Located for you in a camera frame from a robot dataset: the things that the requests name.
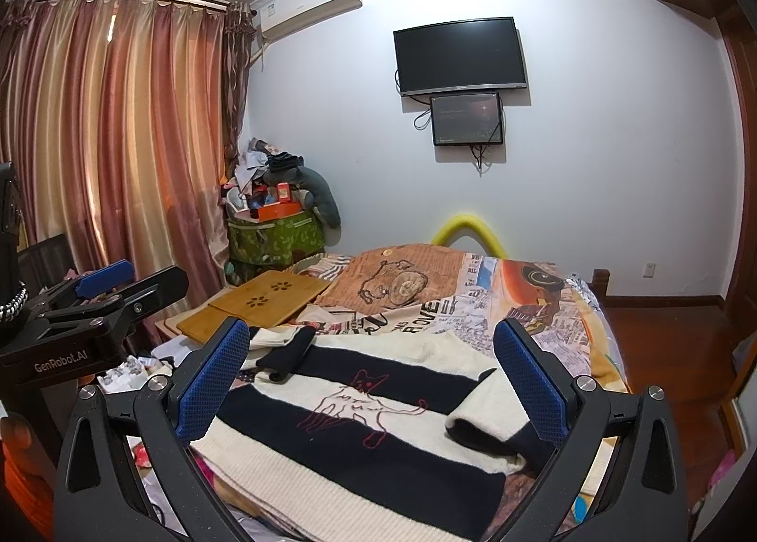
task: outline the curtain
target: curtain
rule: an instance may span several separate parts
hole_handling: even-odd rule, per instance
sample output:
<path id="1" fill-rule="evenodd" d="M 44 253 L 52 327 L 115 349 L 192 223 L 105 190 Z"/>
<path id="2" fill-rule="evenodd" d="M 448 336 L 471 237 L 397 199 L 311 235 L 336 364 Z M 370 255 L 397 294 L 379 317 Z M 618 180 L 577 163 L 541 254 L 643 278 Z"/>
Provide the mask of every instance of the curtain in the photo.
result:
<path id="1" fill-rule="evenodd" d="M 138 278 L 183 268 L 173 311 L 217 292 L 228 257 L 223 22 L 158 0 L 37 2 L 0 86 L 29 238 L 65 232 L 79 271 L 122 258 Z"/>
<path id="2" fill-rule="evenodd" d="M 255 13 L 250 10 L 250 4 L 233 1 L 226 11 L 226 26 L 223 29 L 223 151 L 229 178 L 233 175 L 238 157 L 237 142 L 247 103 L 250 57 L 255 39 L 253 17 Z"/>
<path id="3" fill-rule="evenodd" d="M 16 74 L 23 64 L 19 43 L 28 34 L 29 24 L 36 22 L 35 0 L 11 0 L 0 19 L 0 96 L 7 96 L 9 104 L 0 101 L 0 161 L 10 161 L 18 143 L 18 124 L 21 106 L 21 86 Z M 29 211 L 29 188 L 22 190 L 22 213 L 24 222 Z"/>

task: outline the air conditioner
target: air conditioner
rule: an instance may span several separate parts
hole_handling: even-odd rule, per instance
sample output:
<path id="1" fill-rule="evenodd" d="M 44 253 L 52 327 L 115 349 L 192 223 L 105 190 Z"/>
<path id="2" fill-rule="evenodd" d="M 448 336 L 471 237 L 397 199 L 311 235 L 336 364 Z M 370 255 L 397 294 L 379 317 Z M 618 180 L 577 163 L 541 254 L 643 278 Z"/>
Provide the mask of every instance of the air conditioner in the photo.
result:
<path id="1" fill-rule="evenodd" d="M 272 42 L 361 6 L 362 0 L 275 0 L 260 10 L 260 30 Z"/>

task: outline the small monitor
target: small monitor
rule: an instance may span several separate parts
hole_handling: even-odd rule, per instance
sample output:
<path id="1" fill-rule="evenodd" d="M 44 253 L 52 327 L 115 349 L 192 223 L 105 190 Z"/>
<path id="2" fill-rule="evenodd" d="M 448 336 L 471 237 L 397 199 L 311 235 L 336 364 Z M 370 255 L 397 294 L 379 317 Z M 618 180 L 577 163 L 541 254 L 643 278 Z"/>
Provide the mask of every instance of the small monitor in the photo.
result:
<path id="1" fill-rule="evenodd" d="M 431 96 L 434 145 L 501 145 L 502 103 L 496 91 Z"/>

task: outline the red box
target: red box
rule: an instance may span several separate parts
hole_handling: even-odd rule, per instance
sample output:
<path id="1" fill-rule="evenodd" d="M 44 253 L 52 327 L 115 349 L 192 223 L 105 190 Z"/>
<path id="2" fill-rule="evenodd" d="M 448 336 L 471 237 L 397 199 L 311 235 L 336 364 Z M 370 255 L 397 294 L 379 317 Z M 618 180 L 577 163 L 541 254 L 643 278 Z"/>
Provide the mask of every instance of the red box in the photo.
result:
<path id="1" fill-rule="evenodd" d="M 272 219 L 281 219 L 300 213 L 301 210 L 300 203 L 271 203 L 257 210 L 257 218 L 261 222 L 270 222 Z"/>
<path id="2" fill-rule="evenodd" d="M 290 203 L 291 202 L 291 189 L 289 189 L 289 183 L 277 184 L 276 194 L 279 196 L 279 203 Z"/>

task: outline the chain strap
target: chain strap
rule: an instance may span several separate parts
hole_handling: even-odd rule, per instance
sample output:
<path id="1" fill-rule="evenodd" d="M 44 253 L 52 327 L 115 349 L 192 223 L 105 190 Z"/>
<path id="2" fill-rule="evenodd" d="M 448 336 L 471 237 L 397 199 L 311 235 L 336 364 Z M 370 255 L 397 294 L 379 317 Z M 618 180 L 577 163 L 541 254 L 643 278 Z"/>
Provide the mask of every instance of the chain strap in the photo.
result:
<path id="1" fill-rule="evenodd" d="M 0 305 L 0 322 L 15 320 L 21 313 L 24 303 L 29 299 L 29 292 L 26 291 L 26 285 L 24 282 L 19 281 L 18 284 L 21 288 L 16 292 L 16 296 L 10 299 L 10 302 L 7 302 L 5 305 Z"/>

